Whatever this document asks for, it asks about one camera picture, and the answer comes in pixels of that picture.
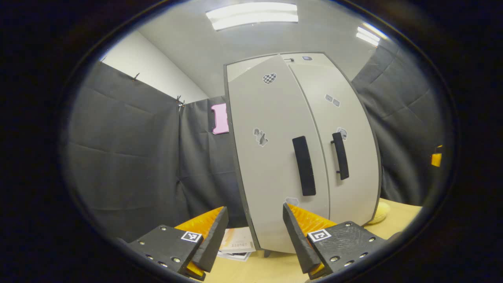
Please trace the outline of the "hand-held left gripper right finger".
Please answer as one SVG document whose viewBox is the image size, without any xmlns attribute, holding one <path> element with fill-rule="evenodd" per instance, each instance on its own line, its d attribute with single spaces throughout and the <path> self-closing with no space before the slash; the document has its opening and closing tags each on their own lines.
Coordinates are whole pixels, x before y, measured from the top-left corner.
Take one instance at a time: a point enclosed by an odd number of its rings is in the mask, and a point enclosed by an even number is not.
<svg viewBox="0 0 503 283">
<path fill-rule="evenodd" d="M 310 280 L 336 276 L 366 262 L 388 242 L 355 222 L 336 224 L 287 202 L 283 221 L 301 270 Z"/>
</svg>

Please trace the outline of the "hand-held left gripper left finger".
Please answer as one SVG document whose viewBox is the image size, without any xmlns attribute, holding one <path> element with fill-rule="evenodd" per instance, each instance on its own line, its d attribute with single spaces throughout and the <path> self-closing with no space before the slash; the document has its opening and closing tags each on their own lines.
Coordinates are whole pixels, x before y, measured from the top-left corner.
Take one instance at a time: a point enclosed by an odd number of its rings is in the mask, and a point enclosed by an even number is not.
<svg viewBox="0 0 503 283">
<path fill-rule="evenodd" d="M 228 208 L 222 206 L 176 227 L 161 224 L 127 247 L 156 269 L 204 281 L 213 268 L 228 221 Z"/>
</svg>

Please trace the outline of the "grey cabinet door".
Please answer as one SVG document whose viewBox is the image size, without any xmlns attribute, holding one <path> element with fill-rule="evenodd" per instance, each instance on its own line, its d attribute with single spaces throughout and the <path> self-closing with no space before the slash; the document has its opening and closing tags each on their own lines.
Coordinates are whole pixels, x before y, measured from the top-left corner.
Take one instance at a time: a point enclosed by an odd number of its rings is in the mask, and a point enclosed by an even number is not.
<svg viewBox="0 0 503 283">
<path fill-rule="evenodd" d="M 294 253 L 283 222 L 289 202 L 329 215 L 321 142 L 290 62 L 280 54 L 229 64 L 228 107 L 250 227 L 261 249 Z M 316 195 L 303 196 L 292 139 L 305 136 Z"/>
<path fill-rule="evenodd" d="M 353 87 L 335 66 L 294 64 L 290 68 L 307 99 L 322 146 L 329 190 L 329 218 L 363 226 L 375 215 L 381 189 L 376 138 Z M 332 134 L 344 141 L 349 178 L 340 179 Z"/>
</svg>

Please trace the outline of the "grey cabinet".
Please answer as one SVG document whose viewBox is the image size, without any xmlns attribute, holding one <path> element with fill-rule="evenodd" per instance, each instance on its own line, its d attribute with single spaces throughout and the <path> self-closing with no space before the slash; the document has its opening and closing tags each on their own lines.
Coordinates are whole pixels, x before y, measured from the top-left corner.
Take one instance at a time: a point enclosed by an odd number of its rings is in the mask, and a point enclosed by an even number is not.
<svg viewBox="0 0 503 283">
<path fill-rule="evenodd" d="M 366 107 L 332 59 L 263 55 L 227 64 L 224 75 L 234 166 L 258 249 L 294 253 L 286 202 L 336 223 L 374 218 L 379 145 Z"/>
</svg>

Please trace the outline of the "grey and orange book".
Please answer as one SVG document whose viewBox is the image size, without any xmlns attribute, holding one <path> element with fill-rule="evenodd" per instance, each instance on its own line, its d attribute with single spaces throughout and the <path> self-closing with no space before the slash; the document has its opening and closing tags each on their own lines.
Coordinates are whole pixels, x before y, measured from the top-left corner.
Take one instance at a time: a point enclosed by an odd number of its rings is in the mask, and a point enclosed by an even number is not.
<svg viewBox="0 0 503 283">
<path fill-rule="evenodd" d="M 249 227 L 226 229 L 219 251 L 222 253 L 255 252 L 255 244 Z"/>
</svg>

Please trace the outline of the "white book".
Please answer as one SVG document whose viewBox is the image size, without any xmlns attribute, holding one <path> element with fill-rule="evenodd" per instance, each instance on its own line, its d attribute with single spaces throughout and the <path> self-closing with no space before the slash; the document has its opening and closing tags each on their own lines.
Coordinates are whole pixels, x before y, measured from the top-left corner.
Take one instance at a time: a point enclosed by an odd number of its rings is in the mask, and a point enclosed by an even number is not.
<svg viewBox="0 0 503 283">
<path fill-rule="evenodd" d="M 225 259 L 230 259 L 234 261 L 246 262 L 253 252 L 243 252 L 243 253 L 223 253 L 218 252 L 217 256 Z"/>
</svg>

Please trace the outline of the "yellow round cushion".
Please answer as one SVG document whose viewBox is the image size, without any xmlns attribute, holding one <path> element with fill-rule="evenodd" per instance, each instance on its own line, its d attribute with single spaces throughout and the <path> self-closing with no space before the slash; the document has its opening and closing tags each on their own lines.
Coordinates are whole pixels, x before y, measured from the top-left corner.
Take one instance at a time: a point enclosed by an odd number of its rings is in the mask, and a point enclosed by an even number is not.
<svg viewBox="0 0 503 283">
<path fill-rule="evenodd" d="M 377 205 L 374 217 L 367 224 L 377 224 L 377 223 L 383 222 L 383 220 L 386 219 L 386 217 L 388 216 L 388 213 L 390 213 L 390 211 L 391 211 L 391 207 L 388 203 L 386 203 L 384 201 L 379 201 L 379 204 Z"/>
</svg>

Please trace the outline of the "black backdrop cloth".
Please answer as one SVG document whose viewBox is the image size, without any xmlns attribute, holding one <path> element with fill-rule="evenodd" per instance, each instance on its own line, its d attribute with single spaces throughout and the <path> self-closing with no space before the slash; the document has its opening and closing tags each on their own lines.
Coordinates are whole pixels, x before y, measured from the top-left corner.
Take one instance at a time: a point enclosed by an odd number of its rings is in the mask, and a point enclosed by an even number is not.
<svg viewBox="0 0 503 283">
<path fill-rule="evenodd" d="M 175 227 L 222 206 L 229 228 L 249 227 L 234 166 L 224 67 L 300 52 L 323 51 L 276 48 L 224 59 L 205 72 L 216 77 L 219 97 L 185 105 L 95 63 L 69 101 L 61 132 L 69 186 L 106 233 L 127 243 L 161 224 Z M 323 53 L 343 71 L 334 55 Z M 422 206 L 439 188 L 431 154 L 451 140 L 443 87 L 423 59 L 390 40 L 347 78 L 379 145 L 380 198 Z"/>
</svg>

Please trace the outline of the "small ceiling light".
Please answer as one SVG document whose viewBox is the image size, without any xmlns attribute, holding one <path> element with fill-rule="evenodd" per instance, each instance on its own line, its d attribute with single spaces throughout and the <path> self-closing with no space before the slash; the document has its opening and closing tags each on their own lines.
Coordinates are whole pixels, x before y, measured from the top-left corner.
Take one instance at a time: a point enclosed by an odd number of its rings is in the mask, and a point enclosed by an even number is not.
<svg viewBox="0 0 503 283">
<path fill-rule="evenodd" d="M 364 29 L 363 27 L 357 27 L 356 37 L 367 43 L 370 43 L 372 46 L 379 46 L 380 37 Z"/>
</svg>

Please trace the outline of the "large ceiling light panel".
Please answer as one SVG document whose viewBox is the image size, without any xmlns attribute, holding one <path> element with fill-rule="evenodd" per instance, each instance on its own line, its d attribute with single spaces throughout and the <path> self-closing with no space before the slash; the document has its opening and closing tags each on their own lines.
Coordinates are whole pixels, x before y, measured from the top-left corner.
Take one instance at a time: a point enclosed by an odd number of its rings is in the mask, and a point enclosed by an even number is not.
<svg viewBox="0 0 503 283">
<path fill-rule="evenodd" d="M 298 23 L 297 5 L 287 2 L 246 2 L 206 12 L 216 31 L 257 23 Z"/>
</svg>

